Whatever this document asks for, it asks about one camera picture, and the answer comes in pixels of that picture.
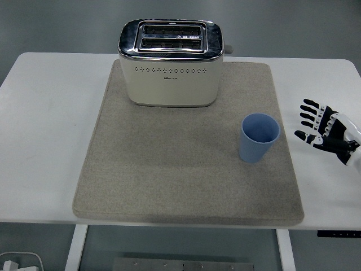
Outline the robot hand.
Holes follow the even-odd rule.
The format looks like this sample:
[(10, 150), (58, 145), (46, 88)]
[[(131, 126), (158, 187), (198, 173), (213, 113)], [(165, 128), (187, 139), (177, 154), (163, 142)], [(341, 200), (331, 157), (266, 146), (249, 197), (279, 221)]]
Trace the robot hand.
[(301, 124), (315, 133), (296, 130), (295, 136), (315, 149), (335, 154), (342, 164), (360, 172), (360, 128), (346, 115), (310, 99), (304, 99), (300, 109)]

